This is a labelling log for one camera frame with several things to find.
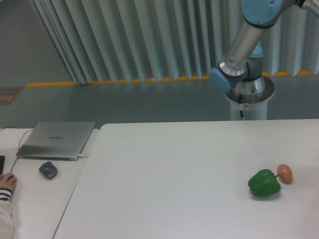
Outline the person's hand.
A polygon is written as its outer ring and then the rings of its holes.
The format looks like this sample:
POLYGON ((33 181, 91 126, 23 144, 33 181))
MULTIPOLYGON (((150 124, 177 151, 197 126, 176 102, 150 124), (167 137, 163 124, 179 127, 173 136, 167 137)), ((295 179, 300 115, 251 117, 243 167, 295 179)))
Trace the person's hand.
POLYGON ((14 191, 17 184, 17 177, 13 173, 0 175, 0 188, 14 191))

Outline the white striped sleeve forearm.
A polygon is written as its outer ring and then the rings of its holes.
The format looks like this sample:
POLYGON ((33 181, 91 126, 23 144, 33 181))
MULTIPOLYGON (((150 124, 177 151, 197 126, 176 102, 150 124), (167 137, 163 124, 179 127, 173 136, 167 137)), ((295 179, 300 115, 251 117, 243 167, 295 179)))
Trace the white striped sleeve forearm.
POLYGON ((12 239, 14 234, 14 223, 12 220, 12 190, 0 189, 0 238, 12 239))

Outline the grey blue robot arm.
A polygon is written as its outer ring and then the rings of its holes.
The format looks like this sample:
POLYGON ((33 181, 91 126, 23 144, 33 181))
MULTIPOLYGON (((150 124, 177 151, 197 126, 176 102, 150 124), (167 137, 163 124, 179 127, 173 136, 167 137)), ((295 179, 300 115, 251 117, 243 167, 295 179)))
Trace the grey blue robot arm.
POLYGON ((261 39, 262 33, 275 25, 278 18, 289 7, 319 14, 317 0, 243 0, 241 2, 244 23, 238 31, 227 54, 219 60, 216 68, 209 72, 211 83, 220 91, 227 92, 238 83, 253 79, 248 60, 261 39))

